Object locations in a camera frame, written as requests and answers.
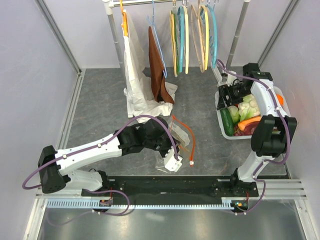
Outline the clear zip top bag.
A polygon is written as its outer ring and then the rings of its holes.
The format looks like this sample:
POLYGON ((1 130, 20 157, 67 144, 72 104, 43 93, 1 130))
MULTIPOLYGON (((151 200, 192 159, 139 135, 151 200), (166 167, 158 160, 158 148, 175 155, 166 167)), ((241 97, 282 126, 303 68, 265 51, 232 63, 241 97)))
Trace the clear zip top bag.
MULTIPOLYGON (((175 140, 176 149, 173 148, 175 152, 175 158, 178 159, 178 155, 183 157, 182 166, 178 171, 182 170, 183 168, 194 167, 196 138, 193 131, 188 125, 177 119, 175 115, 170 116, 167 120, 167 123, 168 131, 170 132, 172 138, 175 140)), ((166 174, 175 173, 174 171, 169 171, 165 168, 164 157, 162 157, 161 155, 158 155, 156 157, 155 168, 158 171, 161 171, 166 174)))

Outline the orange fruit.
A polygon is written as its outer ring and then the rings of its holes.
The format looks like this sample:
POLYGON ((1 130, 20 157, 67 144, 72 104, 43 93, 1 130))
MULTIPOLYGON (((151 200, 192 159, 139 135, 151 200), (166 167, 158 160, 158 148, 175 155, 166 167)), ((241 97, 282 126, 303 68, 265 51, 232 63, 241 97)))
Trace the orange fruit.
POLYGON ((284 105, 284 98, 280 94, 276 94, 277 100, 281 106, 284 105))

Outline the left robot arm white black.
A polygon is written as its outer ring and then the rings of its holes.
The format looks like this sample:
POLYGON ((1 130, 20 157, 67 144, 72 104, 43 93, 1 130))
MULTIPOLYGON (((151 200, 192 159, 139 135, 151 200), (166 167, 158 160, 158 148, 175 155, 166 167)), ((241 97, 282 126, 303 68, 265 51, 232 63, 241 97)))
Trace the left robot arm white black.
POLYGON ((101 170, 85 173, 80 168, 101 160, 140 153, 143 149, 159 152, 164 167, 177 172, 183 160, 179 144, 180 141, 171 135, 168 123, 158 116, 77 147, 56 150, 52 145, 46 146, 37 164, 42 192, 51 194, 64 188, 87 189, 104 197, 110 191, 107 174, 101 170))

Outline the green cucumber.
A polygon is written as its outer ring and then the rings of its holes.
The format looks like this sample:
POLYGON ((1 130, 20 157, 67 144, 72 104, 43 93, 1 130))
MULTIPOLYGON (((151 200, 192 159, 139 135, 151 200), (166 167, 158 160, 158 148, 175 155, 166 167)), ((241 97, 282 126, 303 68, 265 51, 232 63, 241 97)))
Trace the green cucumber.
POLYGON ((222 120, 225 134, 228 137, 232 137, 235 133, 235 130, 234 130, 233 119, 231 117, 229 110, 227 108, 221 109, 220 115, 221 115, 221 120, 222 120))

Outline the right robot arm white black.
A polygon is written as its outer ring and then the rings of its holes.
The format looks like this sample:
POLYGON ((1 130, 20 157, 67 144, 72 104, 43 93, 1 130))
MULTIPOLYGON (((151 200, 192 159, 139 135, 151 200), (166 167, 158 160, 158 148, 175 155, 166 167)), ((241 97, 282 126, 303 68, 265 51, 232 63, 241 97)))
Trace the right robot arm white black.
POLYGON ((243 83, 239 93, 232 90, 224 101, 240 99, 245 93, 252 93, 257 100, 261 120, 251 136, 251 152, 245 162, 230 177, 229 192, 234 197, 257 197, 257 178, 269 163, 283 165, 289 156, 297 120, 281 107, 274 83, 269 72, 261 72, 257 63, 248 63, 243 68, 243 83))

